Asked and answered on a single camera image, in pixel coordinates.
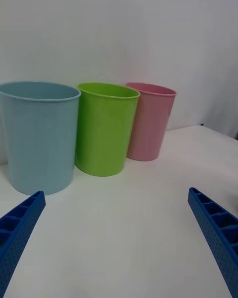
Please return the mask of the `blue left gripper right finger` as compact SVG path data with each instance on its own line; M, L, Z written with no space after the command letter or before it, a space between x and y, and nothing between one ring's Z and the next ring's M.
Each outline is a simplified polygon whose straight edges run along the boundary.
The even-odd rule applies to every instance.
M188 204L233 298L238 297L238 219L196 188Z

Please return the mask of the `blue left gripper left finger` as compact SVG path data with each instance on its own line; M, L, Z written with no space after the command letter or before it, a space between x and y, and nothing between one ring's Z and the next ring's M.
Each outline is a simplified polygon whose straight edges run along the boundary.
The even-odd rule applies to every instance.
M44 192L38 191L0 219L1 298L45 206Z

